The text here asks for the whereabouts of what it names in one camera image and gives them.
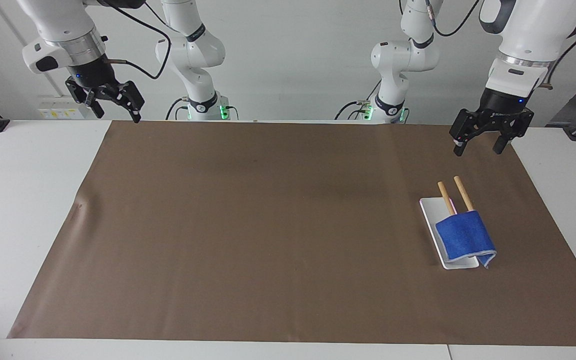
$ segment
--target folded towel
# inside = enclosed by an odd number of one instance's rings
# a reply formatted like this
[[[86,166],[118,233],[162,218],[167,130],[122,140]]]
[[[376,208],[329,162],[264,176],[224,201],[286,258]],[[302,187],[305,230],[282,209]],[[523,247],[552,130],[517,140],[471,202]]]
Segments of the folded towel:
[[[449,262],[476,256],[487,269],[490,260],[497,255],[497,249],[476,210],[449,216],[439,221],[436,227]]]

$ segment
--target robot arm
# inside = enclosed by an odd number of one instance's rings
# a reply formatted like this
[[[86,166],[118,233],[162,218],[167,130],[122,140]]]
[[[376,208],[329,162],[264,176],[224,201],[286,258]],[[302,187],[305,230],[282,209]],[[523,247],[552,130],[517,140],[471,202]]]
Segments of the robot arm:
[[[206,30],[199,17],[197,0],[161,0],[166,22],[179,32],[171,36],[169,66],[179,76],[188,92],[189,114],[193,120],[227,119],[228,98],[215,91],[213,78],[203,68],[224,63],[224,44]],[[166,46],[155,47],[157,59],[163,62]]]
[[[128,110],[135,123],[141,119],[144,98],[134,82],[119,82],[106,56],[106,38],[85,11],[87,5],[109,6],[110,0],[17,0],[32,19],[39,37],[23,48],[23,61],[34,73],[67,68],[66,80],[77,103],[84,103],[101,118],[98,100],[108,100]],[[121,8],[137,9],[146,0],[112,0]]]
[[[391,123],[402,110],[409,80],[404,71],[429,71],[439,63],[434,28],[428,17],[428,4],[439,14],[444,0],[408,0],[401,29],[408,41],[385,41],[372,50],[372,66],[381,74],[381,87],[370,100],[372,119]]]
[[[509,141],[524,136],[534,116],[526,108],[528,100],[546,79],[564,41],[576,34],[576,0],[484,0],[479,21],[503,41],[479,108],[462,109],[450,128],[458,156],[484,132],[500,132],[493,146],[498,154]]]

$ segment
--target brown table cover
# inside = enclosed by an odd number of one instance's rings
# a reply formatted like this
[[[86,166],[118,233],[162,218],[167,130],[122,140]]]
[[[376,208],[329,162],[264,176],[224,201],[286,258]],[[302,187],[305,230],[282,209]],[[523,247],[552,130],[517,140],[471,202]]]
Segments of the brown table cover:
[[[576,346],[576,258],[495,139],[114,121],[9,337]],[[490,269],[439,262],[419,199],[464,211],[454,175]]]

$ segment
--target wooden handle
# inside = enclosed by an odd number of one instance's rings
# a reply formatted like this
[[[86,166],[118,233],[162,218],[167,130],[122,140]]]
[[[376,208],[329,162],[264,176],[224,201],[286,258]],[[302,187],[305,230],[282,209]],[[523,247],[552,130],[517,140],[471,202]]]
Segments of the wooden handle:
[[[455,176],[454,182],[455,182],[455,184],[457,184],[457,189],[459,189],[459,193],[461,194],[461,198],[463,199],[463,202],[466,203],[466,208],[468,209],[468,211],[471,212],[471,211],[475,210],[475,208],[473,207],[473,201],[471,201],[471,197],[468,196],[468,193],[466,192],[466,187],[464,187],[464,183],[462,182],[462,178],[459,176]]]
[[[445,201],[446,203],[446,208],[448,208],[448,212],[450,213],[450,215],[455,215],[455,209],[453,209],[453,203],[450,201],[450,198],[448,197],[448,191],[446,191],[446,185],[444,185],[443,181],[437,182],[437,185],[439,186],[439,191],[441,191],[441,197],[443,198],[443,201]]]

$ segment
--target white tabletop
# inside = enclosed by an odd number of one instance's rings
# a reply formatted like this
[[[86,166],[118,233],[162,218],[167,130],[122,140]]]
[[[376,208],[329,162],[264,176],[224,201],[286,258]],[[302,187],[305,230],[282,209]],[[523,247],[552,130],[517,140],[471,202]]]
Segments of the white tabletop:
[[[0,134],[0,358],[567,359],[576,348],[407,344],[5,339],[110,121],[13,121]],[[576,143],[531,129],[514,148],[576,256]]]

